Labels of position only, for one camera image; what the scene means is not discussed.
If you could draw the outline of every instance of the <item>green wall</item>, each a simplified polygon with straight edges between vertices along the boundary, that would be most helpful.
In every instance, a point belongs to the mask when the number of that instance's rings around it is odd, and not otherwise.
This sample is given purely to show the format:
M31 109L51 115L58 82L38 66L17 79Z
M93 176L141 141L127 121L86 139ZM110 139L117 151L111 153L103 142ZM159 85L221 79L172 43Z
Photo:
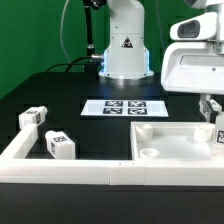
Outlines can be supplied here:
M145 45L152 53L151 69L159 72L161 41L156 0L140 0L146 11ZM60 46L60 20L65 0L0 1L0 99L30 75L66 62ZM168 46L172 24L201 12L182 0L159 0L162 30ZM93 11L94 41L102 53L109 40L108 7ZM64 26L64 43L71 59L85 55L85 20L81 0L71 0Z

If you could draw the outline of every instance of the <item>white robot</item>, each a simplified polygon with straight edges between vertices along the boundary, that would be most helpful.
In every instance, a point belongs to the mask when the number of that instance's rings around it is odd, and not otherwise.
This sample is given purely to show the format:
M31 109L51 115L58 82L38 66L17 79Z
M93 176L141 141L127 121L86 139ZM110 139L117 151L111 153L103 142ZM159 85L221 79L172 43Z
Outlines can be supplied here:
M104 53L101 81L137 85L153 77L150 54L144 46L144 8L137 0L107 0L110 45Z
M224 95L224 0L184 0L205 13L172 26L161 82L177 92Z

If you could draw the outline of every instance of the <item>white paper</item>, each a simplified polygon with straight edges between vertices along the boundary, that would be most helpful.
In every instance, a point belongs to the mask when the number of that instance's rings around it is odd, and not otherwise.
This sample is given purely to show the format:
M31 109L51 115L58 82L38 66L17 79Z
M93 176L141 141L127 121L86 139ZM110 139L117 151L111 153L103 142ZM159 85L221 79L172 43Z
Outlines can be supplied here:
M168 117L164 101L87 100L82 116Z

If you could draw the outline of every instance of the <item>cable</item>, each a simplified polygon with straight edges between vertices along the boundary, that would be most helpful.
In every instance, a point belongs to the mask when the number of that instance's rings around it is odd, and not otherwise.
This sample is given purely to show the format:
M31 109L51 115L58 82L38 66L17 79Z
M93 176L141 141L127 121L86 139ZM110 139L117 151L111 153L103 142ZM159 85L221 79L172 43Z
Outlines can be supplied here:
M92 30L92 18L90 6L85 6L86 15L86 33L87 33L87 55L92 55L95 53L95 47L93 44L93 30Z
M64 19L65 19L65 14L66 14L66 11L67 11L67 7L68 7L68 4L69 4L70 0L67 0L65 2L65 5L64 5L64 9L63 9L63 13L62 13L62 16L61 16L61 27L60 27L60 42L61 42L61 47L62 47L62 51L66 57L66 59L68 60L69 63L71 63L71 60L67 54L67 51L65 49L65 46L64 46L64 40L63 40L63 28L64 28Z
M74 61L72 61L72 63L70 65L68 65L68 67L65 70L65 72L69 72L69 70L71 69L71 67L73 66L73 64L76 64L79 61L82 61L82 60L85 60L85 59L90 59L90 58L91 58L91 56L76 58Z
M163 55L164 55L166 49L165 49L165 42L164 42L162 23L161 23L161 16L160 16L160 12L159 12L159 0L156 0L156 14L157 14L157 21L158 21L158 25L159 25L160 39L161 39Z
M73 65L85 65L85 64L73 64L73 63L64 63L64 64L56 64L56 65L53 65L53 66L51 66L50 68L48 68L47 70L46 70L46 72L49 72L52 68L56 68L56 67L60 67L60 66L68 66L68 65L71 65L71 66L73 66Z

